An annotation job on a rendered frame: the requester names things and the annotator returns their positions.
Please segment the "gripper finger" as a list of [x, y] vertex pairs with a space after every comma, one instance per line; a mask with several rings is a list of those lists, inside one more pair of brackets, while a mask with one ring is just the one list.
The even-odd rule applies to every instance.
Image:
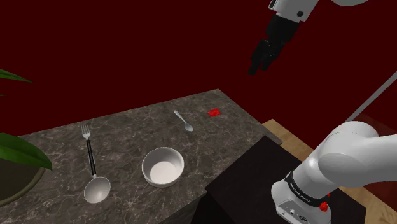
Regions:
[[248, 74], [255, 75], [259, 66], [268, 54], [270, 47], [267, 40], [261, 39], [257, 44], [253, 54], [251, 55], [251, 65]]
[[271, 63], [278, 58], [280, 53], [280, 48], [271, 48], [264, 56], [263, 56], [263, 62], [261, 64], [260, 69], [263, 71], [266, 71]]

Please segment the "small silver spoon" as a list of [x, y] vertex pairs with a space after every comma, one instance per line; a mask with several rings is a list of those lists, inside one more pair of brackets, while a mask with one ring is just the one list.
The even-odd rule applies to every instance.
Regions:
[[178, 111], [174, 110], [174, 114], [184, 122], [185, 129], [187, 131], [189, 131], [189, 132], [194, 131], [194, 128], [180, 115], [180, 113]]

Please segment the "dark robot stand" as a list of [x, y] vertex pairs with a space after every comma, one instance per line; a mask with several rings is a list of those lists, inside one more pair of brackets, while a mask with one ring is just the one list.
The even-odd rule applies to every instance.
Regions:
[[271, 189], [301, 164], [269, 137], [250, 149], [206, 186], [191, 224], [317, 224], [289, 198], [275, 203]]

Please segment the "white bowl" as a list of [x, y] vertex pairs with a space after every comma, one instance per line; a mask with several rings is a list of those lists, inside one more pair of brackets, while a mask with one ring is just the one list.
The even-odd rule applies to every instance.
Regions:
[[175, 184], [185, 168], [185, 161], [177, 150], [159, 147], [143, 159], [141, 170], [145, 180], [154, 187], [167, 188]]

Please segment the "large silver ladle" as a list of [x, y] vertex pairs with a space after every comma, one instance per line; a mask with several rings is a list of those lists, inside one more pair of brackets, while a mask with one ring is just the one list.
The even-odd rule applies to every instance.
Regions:
[[111, 190], [111, 183], [105, 177], [98, 177], [96, 174], [87, 183], [83, 196], [90, 204], [97, 204], [102, 202], [109, 195]]

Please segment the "green potted plant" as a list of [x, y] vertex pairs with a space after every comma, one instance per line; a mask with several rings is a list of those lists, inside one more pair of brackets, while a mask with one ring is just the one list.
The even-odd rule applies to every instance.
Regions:
[[26, 140], [0, 133], [0, 207], [29, 192], [45, 170], [52, 170], [50, 159]]

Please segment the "black-handled silver fork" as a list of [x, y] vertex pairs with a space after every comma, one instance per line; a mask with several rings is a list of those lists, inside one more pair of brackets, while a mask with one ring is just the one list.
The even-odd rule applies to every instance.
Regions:
[[89, 159], [89, 163], [90, 163], [90, 169], [91, 169], [91, 172], [92, 172], [92, 177], [96, 178], [97, 175], [96, 175], [96, 169], [95, 169], [95, 161], [94, 161], [94, 157], [93, 157], [93, 154], [92, 154], [92, 147], [91, 147], [90, 140], [89, 140], [90, 130], [89, 130], [89, 127], [88, 127], [87, 124], [84, 124], [84, 125], [81, 126], [81, 132], [82, 132], [82, 136], [85, 138], [86, 144], [87, 144], [88, 159]]

